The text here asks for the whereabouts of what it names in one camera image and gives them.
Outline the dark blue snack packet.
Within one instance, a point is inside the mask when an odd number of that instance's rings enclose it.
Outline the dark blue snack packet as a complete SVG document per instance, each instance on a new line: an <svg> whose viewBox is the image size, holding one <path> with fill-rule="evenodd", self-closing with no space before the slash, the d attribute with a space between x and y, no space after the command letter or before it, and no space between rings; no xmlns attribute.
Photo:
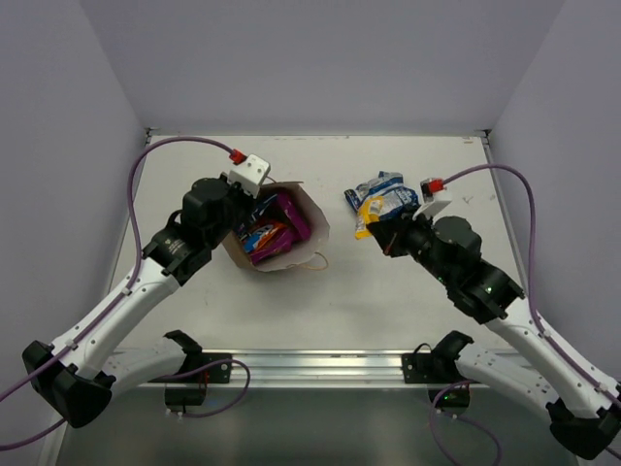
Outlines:
<svg viewBox="0 0 621 466"><path fill-rule="evenodd" d="M267 195L260 199L254 206L249 217L246 219L245 224L251 226L255 224L261 216L269 209L269 207L276 201L278 195L276 193Z"/></svg>

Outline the yellow snack packet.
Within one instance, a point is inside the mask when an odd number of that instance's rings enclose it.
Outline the yellow snack packet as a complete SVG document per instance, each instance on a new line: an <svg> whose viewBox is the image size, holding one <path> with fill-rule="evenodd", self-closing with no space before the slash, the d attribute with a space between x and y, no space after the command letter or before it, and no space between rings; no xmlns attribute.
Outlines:
<svg viewBox="0 0 621 466"><path fill-rule="evenodd" d="M380 221L384 198L375 196L368 198L357 211L354 237L361 240L372 236L368 226Z"/></svg>

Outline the blue white snack bag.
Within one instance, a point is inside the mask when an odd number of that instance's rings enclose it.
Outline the blue white snack bag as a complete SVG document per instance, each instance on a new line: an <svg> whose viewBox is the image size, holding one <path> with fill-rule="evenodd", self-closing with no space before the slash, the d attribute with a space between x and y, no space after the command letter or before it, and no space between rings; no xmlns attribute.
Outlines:
<svg viewBox="0 0 621 466"><path fill-rule="evenodd" d="M405 186L404 176L398 172L379 171L376 177L345 190L343 195L356 213L369 202L369 213L381 220L420 207L417 193Z"/></svg>

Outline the brown paper bag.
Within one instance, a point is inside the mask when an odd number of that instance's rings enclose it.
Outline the brown paper bag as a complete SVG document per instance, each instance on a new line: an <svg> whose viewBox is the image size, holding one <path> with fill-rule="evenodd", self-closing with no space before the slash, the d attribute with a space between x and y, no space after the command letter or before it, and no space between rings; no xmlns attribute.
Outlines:
<svg viewBox="0 0 621 466"><path fill-rule="evenodd" d="M266 220L277 220L285 223L295 235L291 250L253 265L248 253L244 251L242 244L243 236L253 228L255 225L253 224L247 230L243 230L239 234L230 233L223 241L226 252L239 268L261 273L284 271L295 268L308 268L312 270L314 268L311 265L311 261L321 254L321 248L325 246L328 241L330 233L329 222L321 208L310 195L307 194L303 188L303 184L300 182L267 183L262 186L258 201L267 195L278 193L281 190L288 191L295 200L298 208L304 213L311 228L310 238L307 241L299 240L295 230L279 208L276 199L255 224Z"/></svg>

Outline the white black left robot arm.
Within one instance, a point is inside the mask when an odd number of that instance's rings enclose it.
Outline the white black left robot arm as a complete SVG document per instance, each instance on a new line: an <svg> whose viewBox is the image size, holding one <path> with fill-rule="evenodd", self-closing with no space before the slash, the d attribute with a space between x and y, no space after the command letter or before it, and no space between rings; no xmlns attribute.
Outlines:
<svg viewBox="0 0 621 466"><path fill-rule="evenodd" d="M180 210L138 252L138 262L86 317L52 343L32 342L22 360L34 390L74 428L103 413L114 397L153 380L191 381L201 347L171 331L147 350L115 354L159 303L212 259L212 251L250 216L259 182L231 175L195 182Z"/></svg>

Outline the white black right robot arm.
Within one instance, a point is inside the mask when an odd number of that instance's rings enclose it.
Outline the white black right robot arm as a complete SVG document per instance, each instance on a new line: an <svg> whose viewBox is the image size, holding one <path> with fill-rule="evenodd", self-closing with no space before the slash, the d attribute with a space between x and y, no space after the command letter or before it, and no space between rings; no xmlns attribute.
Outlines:
<svg viewBox="0 0 621 466"><path fill-rule="evenodd" d="M438 378L450 382L463 375L519 397L548 416L555 440L583 459L610 446L620 432L619 381L573 348L532 310L517 282L483 259L482 240L465 219L405 216L372 222L368 229L385 255L412 257L456 309L510 344L534 369L495 362L466 343L433 356Z"/></svg>

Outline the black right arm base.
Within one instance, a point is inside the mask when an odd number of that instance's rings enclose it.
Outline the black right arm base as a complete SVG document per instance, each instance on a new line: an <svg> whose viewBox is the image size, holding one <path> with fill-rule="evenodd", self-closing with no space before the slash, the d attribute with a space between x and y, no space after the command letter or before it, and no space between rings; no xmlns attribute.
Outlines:
<svg viewBox="0 0 621 466"><path fill-rule="evenodd" d="M464 378L457 372L454 363L446 360L427 343L418 345L413 351L401 355L401 370L405 383L438 384L440 388L429 388L428 397L434 402L441 389ZM468 383L454 387L436 402L441 411L462 414L471 404L471 390Z"/></svg>

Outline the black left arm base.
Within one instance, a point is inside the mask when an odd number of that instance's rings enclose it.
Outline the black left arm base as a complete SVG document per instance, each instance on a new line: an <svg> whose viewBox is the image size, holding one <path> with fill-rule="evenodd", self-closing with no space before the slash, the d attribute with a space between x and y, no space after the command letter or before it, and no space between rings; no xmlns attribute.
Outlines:
<svg viewBox="0 0 621 466"><path fill-rule="evenodd" d="M207 370L183 378L167 379L165 377L151 380L151 383L164 384L164 403L171 411L187 412L198 408L208 396L212 385L227 384L232 372L229 359L231 353L196 352L189 354L177 375L182 375L210 364Z"/></svg>

